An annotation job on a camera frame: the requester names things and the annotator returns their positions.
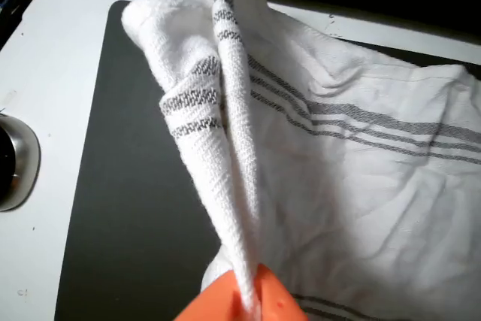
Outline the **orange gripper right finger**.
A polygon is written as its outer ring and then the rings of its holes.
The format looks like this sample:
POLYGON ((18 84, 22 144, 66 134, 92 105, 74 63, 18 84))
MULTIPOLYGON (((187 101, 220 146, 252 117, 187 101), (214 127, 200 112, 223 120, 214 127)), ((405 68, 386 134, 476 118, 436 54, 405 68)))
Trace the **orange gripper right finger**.
POLYGON ((255 277, 262 321, 308 321, 285 286, 267 266, 260 264, 255 277))

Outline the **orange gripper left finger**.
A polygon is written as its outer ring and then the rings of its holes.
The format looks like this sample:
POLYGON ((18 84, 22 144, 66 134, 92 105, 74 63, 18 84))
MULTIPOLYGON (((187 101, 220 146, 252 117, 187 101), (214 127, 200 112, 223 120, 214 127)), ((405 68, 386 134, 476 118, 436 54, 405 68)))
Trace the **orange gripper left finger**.
POLYGON ((235 321, 244 317, 234 272, 228 271, 196 296, 174 320, 235 321))

